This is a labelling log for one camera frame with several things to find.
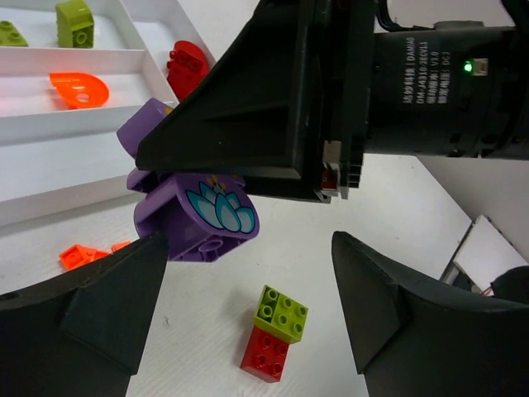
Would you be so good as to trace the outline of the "red oval flower lego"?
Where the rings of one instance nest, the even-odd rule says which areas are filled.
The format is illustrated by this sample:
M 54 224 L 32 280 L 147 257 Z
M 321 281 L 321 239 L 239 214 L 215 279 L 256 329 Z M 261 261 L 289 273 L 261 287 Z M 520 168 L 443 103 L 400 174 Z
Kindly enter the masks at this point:
M 169 86 L 180 102 L 205 79 L 210 70 L 206 55 L 190 41 L 174 43 L 166 68 Z

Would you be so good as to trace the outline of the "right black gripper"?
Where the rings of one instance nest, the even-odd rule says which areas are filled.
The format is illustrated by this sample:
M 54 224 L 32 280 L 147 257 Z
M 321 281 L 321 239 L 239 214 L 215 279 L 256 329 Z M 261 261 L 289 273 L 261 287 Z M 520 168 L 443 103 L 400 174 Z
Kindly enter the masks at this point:
M 528 4 L 511 26 L 400 26 L 385 1 L 310 1 L 321 84 L 310 199 L 347 195 L 367 153 L 526 160 Z

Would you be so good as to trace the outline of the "small lime green lego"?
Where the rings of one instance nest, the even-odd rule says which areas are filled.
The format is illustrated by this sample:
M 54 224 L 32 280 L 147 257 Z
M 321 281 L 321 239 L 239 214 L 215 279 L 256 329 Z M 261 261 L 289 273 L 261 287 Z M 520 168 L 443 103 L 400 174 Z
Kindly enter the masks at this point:
M 10 21 L 0 21 L 0 46 L 28 47 L 28 43 Z

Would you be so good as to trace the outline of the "orange curved lego piece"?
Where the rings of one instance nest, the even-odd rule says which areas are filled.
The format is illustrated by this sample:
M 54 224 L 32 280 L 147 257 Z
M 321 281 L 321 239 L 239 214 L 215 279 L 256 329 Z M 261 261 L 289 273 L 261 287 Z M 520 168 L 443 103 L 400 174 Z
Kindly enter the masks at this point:
M 82 72 L 50 72 L 51 85 L 72 109 L 100 108 L 110 97 L 108 86 L 98 77 Z

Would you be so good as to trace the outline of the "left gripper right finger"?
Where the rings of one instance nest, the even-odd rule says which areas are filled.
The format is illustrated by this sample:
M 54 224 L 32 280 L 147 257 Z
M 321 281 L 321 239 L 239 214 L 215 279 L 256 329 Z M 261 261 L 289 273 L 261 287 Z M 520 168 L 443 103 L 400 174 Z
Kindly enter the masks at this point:
M 371 396 L 525 396 L 528 307 L 447 285 L 346 232 L 331 256 Z

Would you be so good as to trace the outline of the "purple paw print lego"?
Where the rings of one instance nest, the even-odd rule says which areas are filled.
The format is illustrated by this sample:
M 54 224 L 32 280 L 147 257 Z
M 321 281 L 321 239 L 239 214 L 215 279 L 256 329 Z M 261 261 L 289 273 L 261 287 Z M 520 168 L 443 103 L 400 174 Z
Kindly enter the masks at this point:
M 143 193 L 134 223 L 139 237 L 161 232 L 171 261 L 213 262 L 255 238 L 260 221 L 243 188 L 228 175 L 175 174 L 135 168 L 126 187 Z

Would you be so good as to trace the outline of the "small orange lego pieces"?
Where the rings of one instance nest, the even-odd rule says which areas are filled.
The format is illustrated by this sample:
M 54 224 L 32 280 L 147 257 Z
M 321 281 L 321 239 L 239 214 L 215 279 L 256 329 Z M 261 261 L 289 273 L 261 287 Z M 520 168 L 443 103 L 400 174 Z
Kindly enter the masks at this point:
M 83 265 L 102 259 L 129 245 L 130 241 L 119 242 L 112 245 L 110 251 L 99 250 L 90 246 L 74 244 L 66 251 L 59 254 L 59 262 L 67 271 L 77 269 Z

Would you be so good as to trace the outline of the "lime green sloped lego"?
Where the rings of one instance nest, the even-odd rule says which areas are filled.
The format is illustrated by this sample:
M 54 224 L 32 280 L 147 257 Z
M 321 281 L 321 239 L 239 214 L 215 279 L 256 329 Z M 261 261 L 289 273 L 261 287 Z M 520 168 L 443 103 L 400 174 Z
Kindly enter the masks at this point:
M 84 0 L 55 5 L 57 40 L 62 48 L 93 48 L 94 19 Z

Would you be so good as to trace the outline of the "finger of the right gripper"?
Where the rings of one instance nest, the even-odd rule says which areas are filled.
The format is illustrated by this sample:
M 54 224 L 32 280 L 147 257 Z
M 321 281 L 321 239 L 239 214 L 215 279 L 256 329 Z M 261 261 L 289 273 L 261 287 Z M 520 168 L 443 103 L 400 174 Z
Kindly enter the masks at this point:
M 140 143 L 140 170 L 238 175 L 249 194 L 325 203 L 314 1 L 262 1 L 193 92 Z

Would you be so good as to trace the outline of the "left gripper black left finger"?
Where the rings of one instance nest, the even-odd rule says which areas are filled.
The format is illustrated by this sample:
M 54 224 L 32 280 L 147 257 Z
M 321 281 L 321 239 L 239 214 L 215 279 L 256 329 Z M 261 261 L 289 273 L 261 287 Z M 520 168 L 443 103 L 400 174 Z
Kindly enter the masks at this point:
M 168 257 L 156 233 L 1 296 L 3 396 L 124 396 Z

